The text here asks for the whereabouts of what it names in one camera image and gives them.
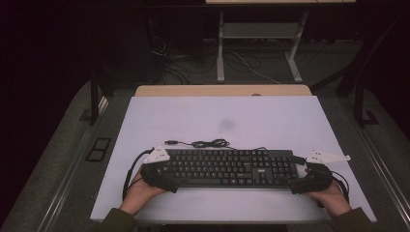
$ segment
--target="white tag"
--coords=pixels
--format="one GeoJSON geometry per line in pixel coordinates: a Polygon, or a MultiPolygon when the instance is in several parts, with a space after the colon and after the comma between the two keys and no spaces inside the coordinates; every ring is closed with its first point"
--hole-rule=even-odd
{"type": "Polygon", "coordinates": [[[165,149],[162,146],[159,146],[156,149],[154,149],[154,151],[150,155],[148,155],[144,163],[154,163],[167,160],[169,160],[169,154],[165,151],[165,149]]]}
{"type": "Polygon", "coordinates": [[[349,156],[341,156],[339,154],[323,152],[323,151],[313,151],[310,156],[307,157],[307,162],[312,163],[330,163],[336,161],[349,161],[349,156]]]}

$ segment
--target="gray carpet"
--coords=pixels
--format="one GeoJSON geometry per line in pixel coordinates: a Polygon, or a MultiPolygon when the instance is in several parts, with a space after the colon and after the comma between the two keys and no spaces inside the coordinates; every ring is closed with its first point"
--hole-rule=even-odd
{"type": "MultiPolygon", "coordinates": [[[[293,83],[282,56],[282,52],[289,44],[278,42],[272,44],[276,47],[268,47],[263,52],[255,53],[255,47],[243,50],[236,48],[236,46],[242,47],[240,44],[229,45],[228,43],[226,52],[234,51],[243,55],[243,58],[255,67],[259,66],[260,62],[260,67],[255,68],[259,73],[282,83],[293,83]]],[[[304,84],[311,85],[338,71],[353,59],[359,48],[360,43],[349,42],[301,44],[295,60],[300,67],[304,84]]],[[[234,55],[230,55],[230,58],[231,66],[225,64],[226,84],[274,83],[268,78],[247,70],[241,64],[241,60],[234,55]]],[[[184,74],[188,81],[216,83],[214,59],[215,56],[208,56],[203,60],[176,63],[189,72],[177,66],[172,67],[184,74]]],[[[167,74],[158,84],[180,84],[180,81],[180,78],[167,74]]],[[[352,157],[349,163],[378,219],[377,223],[388,231],[408,231],[370,161],[366,144],[360,137],[361,130],[358,130],[351,118],[353,107],[351,99],[338,99],[334,94],[336,86],[337,82],[331,83],[318,91],[317,95],[343,152],[352,157]]],[[[85,231],[93,225],[94,222],[89,220],[89,216],[133,93],[133,89],[118,89],[116,95],[109,99],[108,107],[98,123],[94,127],[88,127],[87,121],[80,120],[84,118],[84,110],[90,107],[88,85],[78,92],[1,231],[37,230],[44,216],[47,215],[48,207],[52,203],[55,205],[55,201],[52,200],[54,194],[58,192],[60,194],[57,196],[62,197],[59,207],[56,207],[54,217],[50,217],[49,226],[42,228],[47,228],[47,231],[85,231]],[[103,162],[85,161],[84,158],[97,137],[112,138],[107,156],[103,162]],[[71,185],[66,186],[67,189],[64,189],[61,184],[64,183],[68,170],[74,170],[69,173],[73,181],[71,185]]],[[[366,133],[392,171],[397,184],[405,195],[409,196],[410,185],[406,181],[410,165],[408,139],[371,93],[366,93],[365,109],[371,110],[380,123],[366,126],[366,133]]],[[[288,225],[287,228],[291,232],[332,231],[326,224],[294,224],[288,225]]]]}

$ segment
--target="hand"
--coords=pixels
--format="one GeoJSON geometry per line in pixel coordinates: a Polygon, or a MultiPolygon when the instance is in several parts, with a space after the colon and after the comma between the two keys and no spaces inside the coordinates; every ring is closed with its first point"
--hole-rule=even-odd
{"type": "Polygon", "coordinates": [[[132,183],[135,183],[130,186],[126,198],[120,206],[120,210],[131,216],[135,216],[154,196],[166,192],[164,189],[148,185],[139,172],[140,170],[133,177],[132,183]]]}
{"type": "Polygon", "coordinates": [[[332,181],[331,185],[325,190],[308,192],[305,195],[310,196],[313,200],[320,201],[331,218],[352,211],[336,181],[332,181]]]}

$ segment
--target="green sleeve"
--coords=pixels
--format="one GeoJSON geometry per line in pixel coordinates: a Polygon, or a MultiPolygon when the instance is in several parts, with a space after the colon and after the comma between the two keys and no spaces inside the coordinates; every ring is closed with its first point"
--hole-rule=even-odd
{"type": "Polygon", "coordinates": [[[336,217],[331,222],[331,227],[336,232],[381,232],[366,216],[362,208],[336,217]]]}
{"type": "Polygon", "coordinates": [[[136,220],[133,216],[113,208],[102,223],[92,227],[88,232],[131,232],[135,227],[136,220]]]}

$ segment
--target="keyboard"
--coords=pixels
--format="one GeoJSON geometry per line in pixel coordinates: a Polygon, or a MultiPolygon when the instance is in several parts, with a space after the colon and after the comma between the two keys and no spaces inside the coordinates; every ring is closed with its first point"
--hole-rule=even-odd
{"type": "Polygon", "coordinates": [[[166,149],[163,177],[186,188],[289,189],[298,178],[289,150],[166,149]]]}

